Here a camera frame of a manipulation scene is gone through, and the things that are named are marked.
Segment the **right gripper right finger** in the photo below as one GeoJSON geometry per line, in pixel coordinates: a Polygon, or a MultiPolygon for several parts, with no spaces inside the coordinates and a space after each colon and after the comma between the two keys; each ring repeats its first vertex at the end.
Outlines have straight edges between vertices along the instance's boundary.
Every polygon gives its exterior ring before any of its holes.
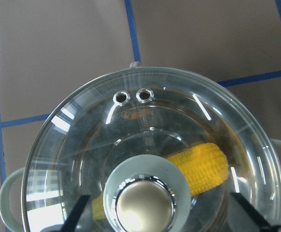
{"type": "Polygon", "coordinates": [[[229,194],[229,227],[232,232],[269,232],[271,225],[240,193],[229,194]]]}

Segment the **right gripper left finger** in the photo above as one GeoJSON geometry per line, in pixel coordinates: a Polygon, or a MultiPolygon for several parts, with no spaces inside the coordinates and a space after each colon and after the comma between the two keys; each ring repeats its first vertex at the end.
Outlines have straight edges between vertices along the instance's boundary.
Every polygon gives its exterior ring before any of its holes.
{"type": "Polygon", "coordinates": [[[82,195],[77,200],[73,209],[71,210],[67,220],[61,227],[61,232],[74,232],[77,224],[86,208],[87,203],[89,202],[91,196],[90,195],[82,195]]]}

